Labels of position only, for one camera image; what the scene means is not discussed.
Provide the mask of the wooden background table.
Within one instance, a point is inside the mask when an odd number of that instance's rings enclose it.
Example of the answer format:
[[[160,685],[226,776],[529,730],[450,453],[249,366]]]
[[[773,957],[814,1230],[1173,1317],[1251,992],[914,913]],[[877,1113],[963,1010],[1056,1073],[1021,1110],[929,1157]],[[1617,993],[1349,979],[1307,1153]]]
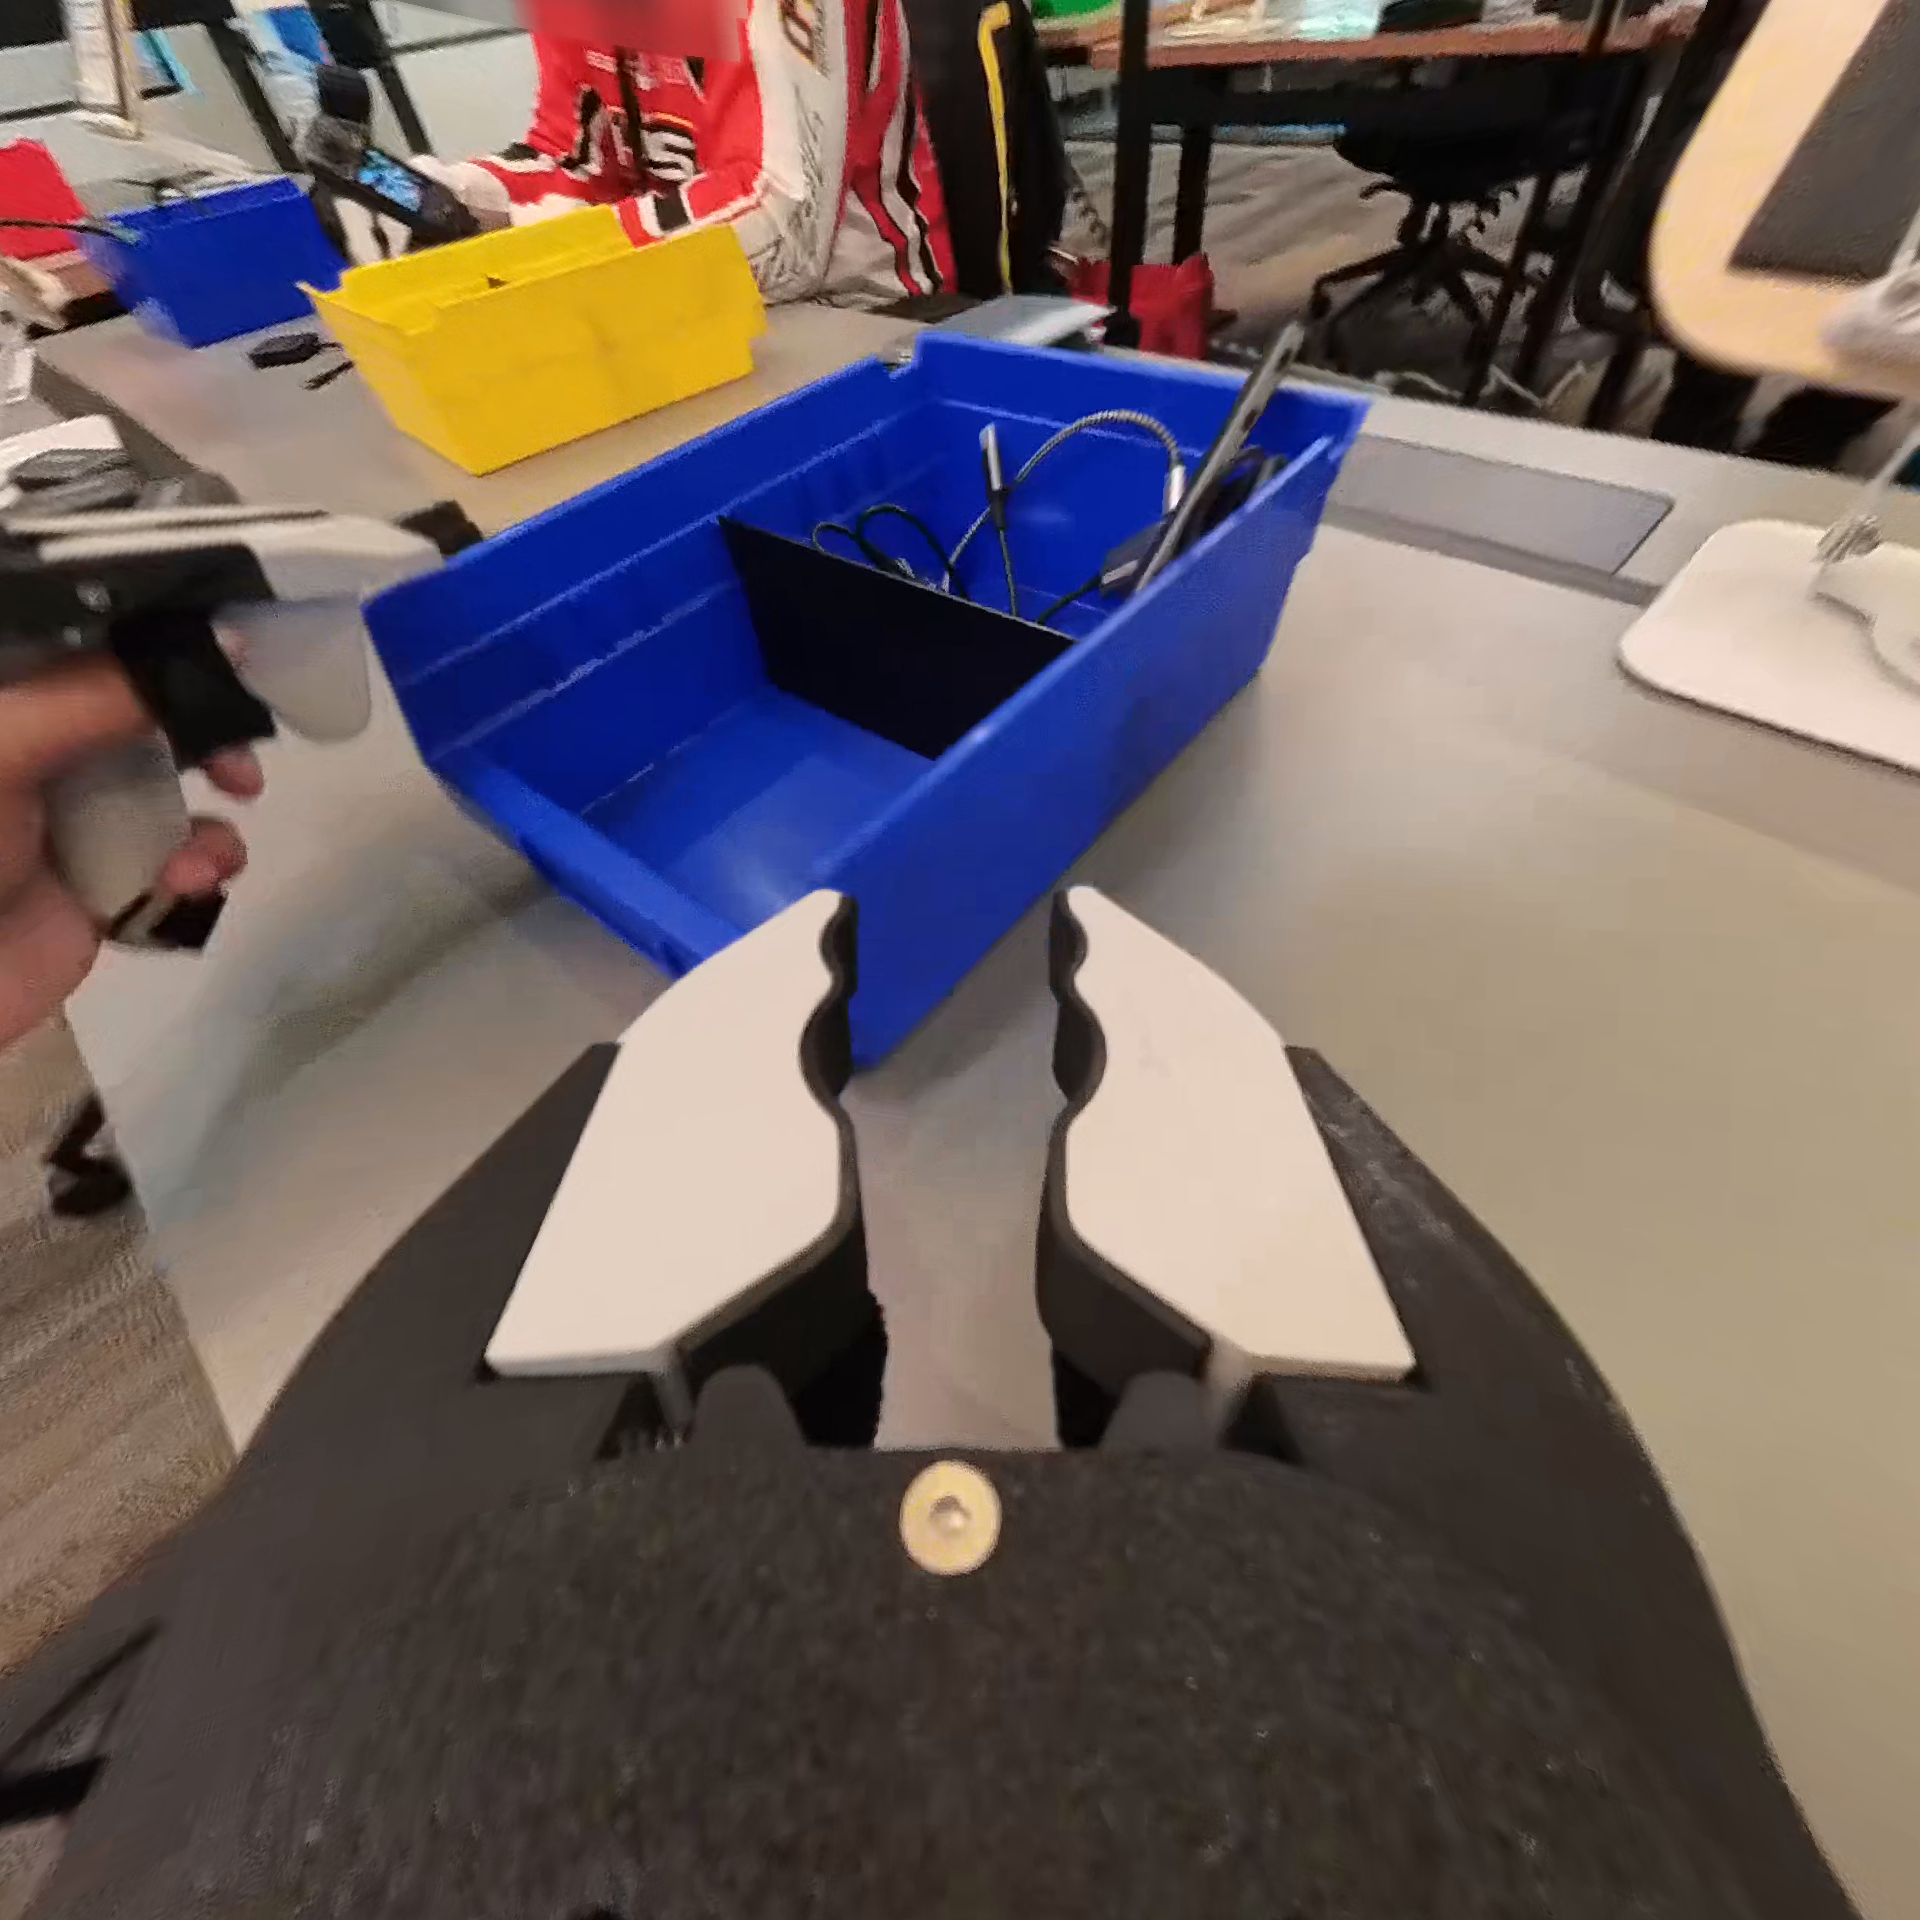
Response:
[[[1493,136],[1516,132],[1533,177],[1564,170],[1576,109],[1596,109],[1596,166],[1651,60],[1703,3],[1460,3],[1443,22],[1386,26],[1389,3],[1094,3],[1041,16],[1054,65],[1106,75],[1117,109],[1107,305],[1133,309],[1153,132],[1180,136],[1170,256],[1201,246],[1217,132]]]

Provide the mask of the grey pouch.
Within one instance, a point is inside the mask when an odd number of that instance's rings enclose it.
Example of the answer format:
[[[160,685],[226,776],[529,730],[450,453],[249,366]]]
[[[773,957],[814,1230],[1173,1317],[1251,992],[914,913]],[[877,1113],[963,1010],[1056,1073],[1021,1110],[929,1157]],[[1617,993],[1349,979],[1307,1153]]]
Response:
[[[880,320],[951,330],[1016,349],[1091,350],[1106,340],[1114,309],[1106,303],[1046,295],[1000,296],[903,296],[877,309]]]

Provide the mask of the yellow plastic bin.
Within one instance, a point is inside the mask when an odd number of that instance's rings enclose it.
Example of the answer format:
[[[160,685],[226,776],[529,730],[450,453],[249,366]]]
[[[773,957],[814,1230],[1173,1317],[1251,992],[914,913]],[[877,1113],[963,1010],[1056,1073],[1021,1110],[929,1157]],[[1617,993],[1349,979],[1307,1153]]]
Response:
[[[754,372],[731,227],[637,246],[610,206],[354,265],[307,292],[390,426],[486,477]]]

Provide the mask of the red white printed bag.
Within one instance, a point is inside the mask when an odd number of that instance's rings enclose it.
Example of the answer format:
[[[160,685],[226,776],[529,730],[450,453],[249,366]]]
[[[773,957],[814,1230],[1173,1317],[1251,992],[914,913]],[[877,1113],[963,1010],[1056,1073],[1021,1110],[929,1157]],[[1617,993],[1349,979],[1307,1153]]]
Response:
[[[769,305],[1013,283],[1007,30],[981,3],[524,3],[531,119],[431,175],[483,227],[731,232]]]

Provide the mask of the blue plastic bin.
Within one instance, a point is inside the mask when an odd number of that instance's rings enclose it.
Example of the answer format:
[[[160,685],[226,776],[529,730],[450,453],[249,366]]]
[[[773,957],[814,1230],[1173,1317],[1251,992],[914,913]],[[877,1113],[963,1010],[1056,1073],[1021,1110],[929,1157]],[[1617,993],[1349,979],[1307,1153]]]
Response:
[[[1227,372],[919,335],[440,570],[366,622],[427,770],[566,900],[680,976],[787,902],[857,905],[851,1062],[884,1060],[1259,670],[1366,400],[1284,382],[1259,486],[1136,595]],[[763,675],[719,517],[1070,636],[924,760]]]
[[[83,256],[121,309],[157,337],[204,349],[297,322],[313,292],[344,273],[297,180],[223,182],[107,213],[80,237]]]

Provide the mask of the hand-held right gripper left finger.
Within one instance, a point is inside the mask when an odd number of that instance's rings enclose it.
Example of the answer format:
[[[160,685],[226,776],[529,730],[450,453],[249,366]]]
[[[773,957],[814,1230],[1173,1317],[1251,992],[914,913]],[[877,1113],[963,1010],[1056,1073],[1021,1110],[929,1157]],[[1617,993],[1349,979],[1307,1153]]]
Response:
[[[616,1036],[493,1319],[501,1380],[649,1380],[683,1422],[719,1372],[814,1395],[871,1347],[851,1077],[857,905],[806,895]]]

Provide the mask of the grey hub with cable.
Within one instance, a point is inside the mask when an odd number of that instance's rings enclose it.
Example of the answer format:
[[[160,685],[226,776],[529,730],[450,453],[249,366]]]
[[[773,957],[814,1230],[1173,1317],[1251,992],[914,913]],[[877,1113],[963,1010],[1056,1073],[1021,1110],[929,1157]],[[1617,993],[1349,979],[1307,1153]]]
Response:
[[[1103,570],[1096,573],[1096,590],[1106,600],[1129,597],[1147,583],[1153,583],[1186,549],[1199,540],[1207,529],[1213,509],[1226,490],[1226,480],[1241,462],[1241,453],[1251,442],[1259,417],[1277,396],[1283,379],[1290,375],[1307,342],[1307,322],[1289,322],[1270,345],[1263,350],[1256,369],[1246,376],[1241,389],[1233,396],[1233,409],[1213,435],[1197,477],[1187,480],[1180,499],[1161,512],[1161,520],[1151,533],[1136,533],[1124,545],[1117,545]]]

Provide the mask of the grey desk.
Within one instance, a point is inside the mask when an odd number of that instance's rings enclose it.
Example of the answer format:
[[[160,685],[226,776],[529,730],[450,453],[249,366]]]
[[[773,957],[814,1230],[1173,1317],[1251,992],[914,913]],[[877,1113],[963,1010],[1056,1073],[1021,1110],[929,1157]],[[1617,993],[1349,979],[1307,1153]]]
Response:
[[[1377,396],[1361,436],[1670,493],[1617,577],[1323,530],[1266,669],[1076,863],[1314,1045],[1554,1299],[1866,1916],[1917,1913],[1917,783],[1676,705],[1629,620],[1847,486]],[[236,1443],[370,1260],[661,975],[421,770],[269,755],[204,957],[73,1036]]]

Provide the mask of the white folding stand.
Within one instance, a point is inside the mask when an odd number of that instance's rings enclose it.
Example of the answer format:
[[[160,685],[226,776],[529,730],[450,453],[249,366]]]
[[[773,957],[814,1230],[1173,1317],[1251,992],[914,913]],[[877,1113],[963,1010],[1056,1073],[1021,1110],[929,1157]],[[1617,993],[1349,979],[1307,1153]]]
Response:
[[[1917,432],[1824,529],[1721,526],[1620,636],[1629,679],[1917,773],[1917,545],[1881,509]]]

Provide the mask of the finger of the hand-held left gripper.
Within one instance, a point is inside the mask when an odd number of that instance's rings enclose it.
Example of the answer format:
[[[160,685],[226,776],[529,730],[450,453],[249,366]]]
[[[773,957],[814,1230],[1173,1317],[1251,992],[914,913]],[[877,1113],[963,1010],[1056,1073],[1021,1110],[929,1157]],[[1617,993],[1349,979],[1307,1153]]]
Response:
[[[357,597],[234,602],[226,659],[274,723],[340,746],[370,720],[370,669]]]
[[[111,595],[379,595],[443,566],[411,529],[316,509],[9,513],[1,540],[54,579]]]

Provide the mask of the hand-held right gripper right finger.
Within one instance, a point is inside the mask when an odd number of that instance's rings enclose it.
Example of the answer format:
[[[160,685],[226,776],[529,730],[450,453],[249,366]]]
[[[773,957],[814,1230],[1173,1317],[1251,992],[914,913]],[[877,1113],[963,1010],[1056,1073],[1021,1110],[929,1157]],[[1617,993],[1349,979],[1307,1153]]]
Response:
[[[1416,1357],[1279,1032],[1091,885],[1047,907],[1051,1079],[1036,1307],[1056,1429],[1139,1380],[1231,1426],[1266,1380],[1407,1385]]]

